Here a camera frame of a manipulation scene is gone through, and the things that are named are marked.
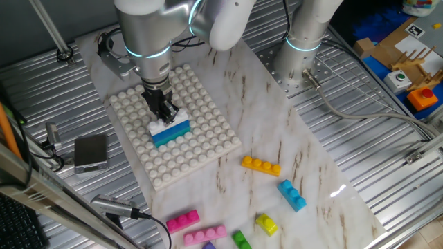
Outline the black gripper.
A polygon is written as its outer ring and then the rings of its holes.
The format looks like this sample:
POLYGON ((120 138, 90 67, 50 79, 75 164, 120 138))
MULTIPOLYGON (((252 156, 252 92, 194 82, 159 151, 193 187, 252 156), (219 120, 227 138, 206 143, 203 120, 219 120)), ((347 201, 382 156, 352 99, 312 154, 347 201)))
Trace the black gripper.
POLYGON ((142 96, 159 120, 165 124, 174 121, 179 108, 172 104, 172 85, 169 81, 147 82, 143 81, 144 92, 142 96))

